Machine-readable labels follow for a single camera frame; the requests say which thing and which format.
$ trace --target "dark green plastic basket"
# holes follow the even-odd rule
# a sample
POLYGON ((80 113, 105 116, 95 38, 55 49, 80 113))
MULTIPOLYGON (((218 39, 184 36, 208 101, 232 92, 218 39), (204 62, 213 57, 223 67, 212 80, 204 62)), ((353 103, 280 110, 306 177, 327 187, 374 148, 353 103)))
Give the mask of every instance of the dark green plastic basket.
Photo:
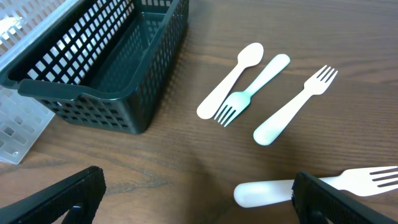
POLYGON ((188 4, 79 1, 1 71, 0 84, 68 123, 139 134, 167 80, 188 4))

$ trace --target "fork handle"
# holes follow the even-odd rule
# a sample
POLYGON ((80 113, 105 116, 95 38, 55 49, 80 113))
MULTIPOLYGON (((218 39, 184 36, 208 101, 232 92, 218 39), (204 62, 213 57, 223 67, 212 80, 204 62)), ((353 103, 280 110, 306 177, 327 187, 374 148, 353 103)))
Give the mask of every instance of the fork handle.
MULTIPOLYGON (((320 180, 341 190, 339 177, 324 177, 320 180)), ((239 184, 234 190, 234 199, 244 208, 285 202, 292 199, 293 183, 294 180, 271 180, 239 184)))
POLYGON ((290 63, 290 58, 286 54, 276 55, 260 73, 260 75, 249 85, 245 90, 251 97, 261 87, 274 78, 280 71, 282 71, 290 63))
POLYGON ((254 140, 262 145, 270 145, 286 128, 299 109, 312 96, 307 91, 301 91, 295 98, 263 122, 253 133, 254 140))

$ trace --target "spoon handle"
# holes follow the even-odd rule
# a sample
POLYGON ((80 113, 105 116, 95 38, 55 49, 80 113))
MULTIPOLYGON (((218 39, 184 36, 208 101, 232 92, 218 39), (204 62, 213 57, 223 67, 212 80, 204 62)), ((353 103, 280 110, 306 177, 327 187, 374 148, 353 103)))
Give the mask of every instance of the spoon handle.
POLYGON ((286 128, 299 109, 312 96, 306 89, 263 122, 253 133, 254 140, 262 145, 270 145, 286 128))
POLYGON ((201 119, 210 119, 216 114, 218 108, 224 102, 232 86, 246 67, 237 64, 234 69, 221 81, 220 84, 199 105, 197 114, 201 119))
MULTIPOLYGON (((342 190, 341 184, 346 183, 340 176, 320 180, 338 190, 342 190)), ((285 202, 292 199, 293 183, 294 180, 271 180, 239 184, 234 190, 234 198, 244 208, 285 202)))

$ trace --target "mint green fork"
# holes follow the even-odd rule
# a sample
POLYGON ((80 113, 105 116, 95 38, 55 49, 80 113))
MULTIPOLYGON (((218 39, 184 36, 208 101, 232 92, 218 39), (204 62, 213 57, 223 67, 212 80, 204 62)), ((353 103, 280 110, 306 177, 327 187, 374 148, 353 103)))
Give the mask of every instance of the mint green fork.
POLYGON ((230 122, 249 106, 251 97, 289 63, 290 58, 286 54, 276 55, 246 90, 230 94, 223 105, 218 109, 214 119, 217 119, 217 117, 221 115, 218 122, 221 122, 221 125, 226 122, 224 127, 229 125, 230 122))

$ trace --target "white plastic basket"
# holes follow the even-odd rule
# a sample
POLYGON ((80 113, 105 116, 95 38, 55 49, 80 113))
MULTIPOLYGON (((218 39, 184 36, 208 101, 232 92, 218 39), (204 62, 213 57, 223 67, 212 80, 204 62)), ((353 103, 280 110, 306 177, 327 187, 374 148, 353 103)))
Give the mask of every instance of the white plastic basket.
POLYGON ((33 98, 0 86, 0 161, 20 163, 53 116, 33 98))
MULTIPOLYGON (((0 0, 0 70, 77 0, 0 0)), ((54 113, 35 99, 0 86, 0 161, 18 164, 54 113)))

